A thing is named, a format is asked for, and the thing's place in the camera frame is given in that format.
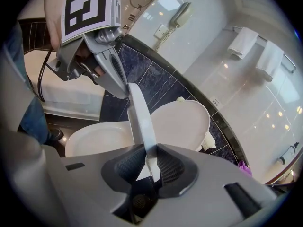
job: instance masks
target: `telephone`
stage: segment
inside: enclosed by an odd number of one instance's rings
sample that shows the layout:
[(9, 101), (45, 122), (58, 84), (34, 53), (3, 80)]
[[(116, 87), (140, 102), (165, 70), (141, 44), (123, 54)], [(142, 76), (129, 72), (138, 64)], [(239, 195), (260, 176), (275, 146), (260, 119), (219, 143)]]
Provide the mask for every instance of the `telephone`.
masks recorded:
[(194, 9), (193, 6), (191, 5), (191, 2), (185, 2), (181, 5), (178, 12), (174, 15), (174, 17), (169, 22), (171, 28), (167, 32), (163, 33), (163, 37), (157, 43), (155, 47), (156, 52), (159, 51), (161, 45), (171, 36), (172, 33), (175, 32), (175, 30), (178, 27), (183, 26), (188, 21), (188, 19), (192, 16), (193, 12)]

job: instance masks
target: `purple object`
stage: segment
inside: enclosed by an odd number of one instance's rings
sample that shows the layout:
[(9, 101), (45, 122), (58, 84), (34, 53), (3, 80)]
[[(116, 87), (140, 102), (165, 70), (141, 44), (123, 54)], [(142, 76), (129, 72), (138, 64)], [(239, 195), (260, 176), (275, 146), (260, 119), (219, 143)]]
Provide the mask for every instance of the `purple object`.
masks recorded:
[(243, 160), (238, 163), (238, 168), (247, 175), (252, 176), (251, 170), (245, 165)]

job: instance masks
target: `shoe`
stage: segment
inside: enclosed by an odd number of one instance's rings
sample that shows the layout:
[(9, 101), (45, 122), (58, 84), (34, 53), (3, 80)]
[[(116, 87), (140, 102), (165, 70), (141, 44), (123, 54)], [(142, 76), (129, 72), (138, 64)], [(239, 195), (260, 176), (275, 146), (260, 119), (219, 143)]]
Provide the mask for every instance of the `shoe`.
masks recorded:
[(62, 130), (60, 129), (51, 129), (50, 132), (51, 132), (51, 136), (48, 139), (48, 141), (52, 141), (52, 142), (58, 141), (61, 140), (64, 136)]

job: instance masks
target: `toilet lid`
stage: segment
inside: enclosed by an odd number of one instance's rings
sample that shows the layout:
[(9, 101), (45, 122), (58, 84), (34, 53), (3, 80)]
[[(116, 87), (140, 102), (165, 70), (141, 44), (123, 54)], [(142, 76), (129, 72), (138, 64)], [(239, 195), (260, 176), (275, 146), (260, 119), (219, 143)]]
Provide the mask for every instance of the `toilet lid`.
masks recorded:
[[(199, 150), (209, 130), (210, 116), (197, 101), (171, 102), (151, 114), (157, 143)], [(65, 156), (92, 155), (134, 144), (130, 123), (106, 122), (82, 128), (66, 142)]]
[(197, 101), (174, 101), (151, 114), (157, 143), (191, 150), (201, 148), (210, 126), (207, 109)]
[(97, 123), (84, 127), (71, 135), (66, 142), (65, 156), (92, 155), (133, 144), (134, 140), (128, 121)]

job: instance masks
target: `white towel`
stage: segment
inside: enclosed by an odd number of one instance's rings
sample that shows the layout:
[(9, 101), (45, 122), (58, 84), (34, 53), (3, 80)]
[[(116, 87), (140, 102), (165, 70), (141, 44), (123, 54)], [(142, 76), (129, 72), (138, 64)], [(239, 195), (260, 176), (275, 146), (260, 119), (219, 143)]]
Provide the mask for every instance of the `white towel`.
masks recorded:
[(240, 59), (243, 59), (257, 41), (258, 35), (257, 32), (243, 27), (228, 47), (228, 50), (231, 50), (233, 54), (237, 55)]
[(258, 73), (268, 82), (273, 80), (276, 69), (280, 66), (284, 51), (268, 41), (257, 63)]
[(208, 131), (206, 134), (205, 140), (202, 143), (203, 149), (207, 150), (209, 148), (216, 148), (215, 143), (216, 143), (215, 139), (213, 138), (211, 133)]

